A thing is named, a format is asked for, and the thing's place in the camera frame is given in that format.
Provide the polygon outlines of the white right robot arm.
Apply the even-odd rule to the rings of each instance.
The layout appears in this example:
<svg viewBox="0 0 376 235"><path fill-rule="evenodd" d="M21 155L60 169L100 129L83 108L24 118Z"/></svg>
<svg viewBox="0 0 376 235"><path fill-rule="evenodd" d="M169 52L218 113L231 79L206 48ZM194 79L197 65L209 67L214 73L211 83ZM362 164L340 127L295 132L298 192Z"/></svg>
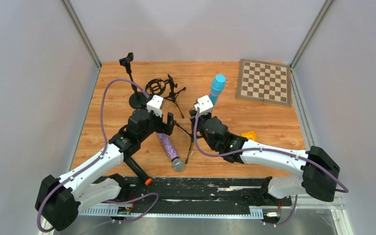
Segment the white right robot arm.
<svg viewBox="0 0 376 235"><path fill-rule="evenodd" d="M313 145L309 150L293 150L269 146L231 133L228 126L211 113L201 115L190 110L189 114L193 133L200 133L215 151L213 157L290 173L287 177L267 177L261 187L263 194L282 199L306 193L317 200L332 202L336 192L349 191L338 179L340 167L321 147Z"/></svg>

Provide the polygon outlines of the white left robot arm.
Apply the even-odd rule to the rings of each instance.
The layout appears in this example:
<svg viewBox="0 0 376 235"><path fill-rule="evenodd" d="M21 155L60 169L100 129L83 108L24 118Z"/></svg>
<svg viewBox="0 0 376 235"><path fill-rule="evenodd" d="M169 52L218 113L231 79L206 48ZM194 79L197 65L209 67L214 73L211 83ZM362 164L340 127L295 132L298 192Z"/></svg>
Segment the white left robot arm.
<svg viewBox="0 0 376 235"><path fill-rule="evenodd" d="M51 174L45 177L35 203L38 229L43 233L62 231L82 211L118 197L123 187L118 174L98 184L95 180L114 166L129 161L151 134L171 135L175 124L172 113L168 113L167 121L163 122L163 115L156 111L135 110L127 124L106 140L93 157L59 177Z"/></svg>

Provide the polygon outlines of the purple glitter microphone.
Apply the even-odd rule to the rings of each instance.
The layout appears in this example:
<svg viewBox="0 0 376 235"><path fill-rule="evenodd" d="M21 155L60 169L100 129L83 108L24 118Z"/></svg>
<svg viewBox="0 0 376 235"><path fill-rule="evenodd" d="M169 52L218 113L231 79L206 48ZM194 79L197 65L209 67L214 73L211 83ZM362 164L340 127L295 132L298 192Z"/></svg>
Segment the purple glitter microphone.
<svg viewBox="0 0 376 235"><path fill-rule="evenodd" d="M172 144L170 138L168 137L168 135L164 134L164 133L157 133L157 136L161 142L161 144L163 145L163 148L166 152L166 154L168 155L171 163L172 163L172 167L175 171L177 172L181 172L185 169L185 164L184 162L180 159L179 157L179 154L177 153L174 145Z"/></svg>

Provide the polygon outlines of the blue toy microphone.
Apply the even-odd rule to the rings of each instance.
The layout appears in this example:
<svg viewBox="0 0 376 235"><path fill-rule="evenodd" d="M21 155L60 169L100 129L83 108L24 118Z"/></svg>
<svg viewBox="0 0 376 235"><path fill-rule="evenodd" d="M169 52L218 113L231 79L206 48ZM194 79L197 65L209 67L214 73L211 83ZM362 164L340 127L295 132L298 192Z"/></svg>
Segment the blue toy microphone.
<svg viewBox="0 0 376 235"><path fill-rule="evenodd" d="M209 98L212 104L215 106L220 94L223 92L226 84L226 77L218 74L214 77L211 83L211 90L209 93Z"/></svg>

